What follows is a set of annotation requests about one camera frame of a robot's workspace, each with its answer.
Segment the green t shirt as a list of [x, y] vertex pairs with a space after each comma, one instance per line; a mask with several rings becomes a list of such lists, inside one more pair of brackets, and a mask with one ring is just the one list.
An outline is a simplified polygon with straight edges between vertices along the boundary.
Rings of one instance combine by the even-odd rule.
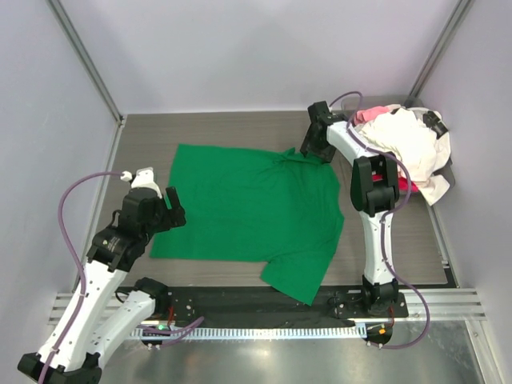
[[295, 149], [181, 144], [170, 185], [186, 224], [157, 234], [152, 258], [261, 262], [266, 284], [314, 301], [344, 223], [330, 165]]

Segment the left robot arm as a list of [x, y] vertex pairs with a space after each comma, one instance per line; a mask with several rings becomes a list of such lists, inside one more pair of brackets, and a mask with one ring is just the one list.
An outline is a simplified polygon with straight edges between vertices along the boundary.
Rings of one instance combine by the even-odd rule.
[[152, 237], [185, 225], [176, 189], [169, 186], [166, 194], [163, 198], [149, 187], [130, 189], [111, 223], [94, 236], [80, 287], [54, 332], [39, 351], [21, 357], [19, 372], [37, 383], [97, 383], [131, 331], [147, 318], [167, 312], [168, 286], [141, 278], [114, 314], [100, 321]]

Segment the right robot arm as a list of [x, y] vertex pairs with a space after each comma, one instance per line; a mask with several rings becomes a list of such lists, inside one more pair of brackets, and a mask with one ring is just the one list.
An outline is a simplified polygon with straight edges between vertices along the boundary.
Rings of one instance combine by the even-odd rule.
[[351, 163], [350, 201], [359, 212], [366, 263], [362, 276], [362, 305], [370, 316], [384, 317], [398, 300], [393, 268], [391, 224], [399, 200], [398, 165], [390, 154], [370, 147], [327, 102], [307, 108], [310, 125], [300, 152], [331, 162], [339, 152]]

